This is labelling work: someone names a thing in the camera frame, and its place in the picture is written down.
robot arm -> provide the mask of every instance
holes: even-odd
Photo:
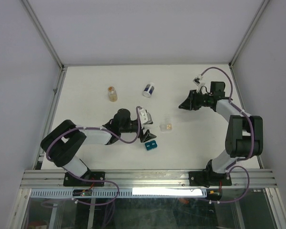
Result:
[[[140,128],[138,119],[131,120],[130,112],[127,109],[120,109],[113,119],[101,128],[88,130],[79,127],[79,129],[66,135],[64,133],[77,128],[77,126],[71,120],[65,120],[42,140],[41,147],[46,152],[49,146],[59,138],[50,148],[48,154],[50,161],[54,162],[57,167],[63,167],[78,177],[91,177],[90,169],[75,155],[81,145],[111,145],[119,140],[122,133],[137,133],[139,129],[138,138],[141,142],[156,138],[149,130],[143,132],[145,125],[153,124],[151,115],[144,108],[138,110],[138,115]]]
[[[225,180],[226,168],[249,156],[252,142],[248,120],[230,104],[229,98],[225,97],[224,82],[211,82],[210,92],[205,94],[201,90],[190,90],[187,99],[179,105],[179,108],[191,111],[203,106],[210,107],[229,123],[225,150],[217,158],[210,160],[206,169],[194,178],[197,185],[208,187]],[[263,151],[263,120],[259,116],[246,114],[254,131],[254,149],[251,157],[258,156]]]

glass panel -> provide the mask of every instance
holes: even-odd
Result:
[[[223,190],[223,198],[242,190]],[[81,199],[106,203],[110,199]],[[262,190],[250,190],[239,202],[209,204],[194,198],[118,198],[91,207],[71,199],[31,198],[23,228],[27,229],[275,229]]]

white table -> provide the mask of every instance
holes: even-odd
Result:
[[[131,112],[136,118],[136,106],[150,112],[154,124],[151,133],[158,147],[147,151],[144,143],[116,142],[111,146],[84,145],[77,156],[90,169],[202,169],[210,159],[217,157],[224,149],[228,123],[208,107],[198,111],[178,109],[195,89],[192,80],[211,65],[139,65],[139,66],[87,66],[69,67],[59,99],[53,129],[65,119],[77,125],[101,126],[107,123],[120,108]],[[215,65],[229,75],[228,65]],[[211,81],[224,81],[226,95],[230,85],[226,77],[217,70],[209,70],[204,82],[209,89]],[[151,98],[142,96],[149,82],[155,83]],[[107,88],[114,86],[118,100],[110,102]],[[240,105],[236,90],[234,103]],[[161,132],[160,123],[165,114],[171,117],[173,130]],[[122,134],[125,140],[132,140],[135,133]],[[259,168],[254,157],[243,163],[247,168]],[[42,169],[57,167],[46,158]]]

bottle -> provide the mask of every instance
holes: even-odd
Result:
[[[115,102],[118,100],[118,95],[114,87],[112,86],[108,87],[108,96],[111,102]]]

white wall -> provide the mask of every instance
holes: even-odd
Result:
[[[271,1],[235,65],[248,112],[264,120],[263,162],[286,207],[286,0]]]
[[[58,67],[18,0],[0,0],[0,229],[33,162]]]
[[[228,63],[262,0],[29,0],[64,64]]]

